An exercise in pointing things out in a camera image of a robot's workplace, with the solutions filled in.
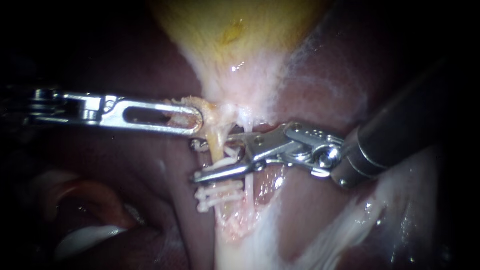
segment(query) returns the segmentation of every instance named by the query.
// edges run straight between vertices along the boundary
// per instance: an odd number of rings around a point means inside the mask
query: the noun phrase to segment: dark background
[[[348,2],[358,5],[356,1]],[[368,2],[374,9],[381,10],[386,27],[395,33],[399,47],[407,52],[404,55],[407,63],[414,68],[420,69],[428,61],[449,55],[456,61],[459,74],[469,73],[474,55],[469,49],[470,37],[476,35],[468,31],[469,7],[461,2],[432,0]],[[145,22],[154,25],[142,1],[2,1],[0,17],[0,85],[42,79],[74,88],[76,85],[71,82],[81,76],[90,65],[89,60],[115,47],[108,42],[109,35],[125,31],[122,35],[128,42],[137,35],[135,25]],[[466,78],[458,81],[460,93],[466,86]],[[467,131],[475,126],[477,119],[460,114],[456,101],[456,95],[452,95],[451,121],[442,134],[448,159],[438,204],[441,220],[438,239],[452,250],[456,264],[445,264],[452,269],[459,266],[459,258],[465,256],[460,252],[465,247],[461,239],[476,235],[476,228],[467,229],[465,225],[466,219],[475,217],[478,210],[478,202],[471,205],[466,199],[475,198],[467,194],[470,183],[477,182],[477,176],[473,173],[474,166],[466,168],[469,156],[463,154],[471,144]],[[2,139],[0,163],[5,164],[16,149],[17,145]],[[46,266],[42,263],[46,255],[35,245],[42,236],[31,230],[33,221],[13,203],[16,200],[9,186],[1,189],[0,198],[3,233],[10,239],[4,241],[4,248],[8,249],[3,251],[4,262],[13,263],[12,267],[17,265],[15,268]],[[441,261],[440,251],[437,256]]]

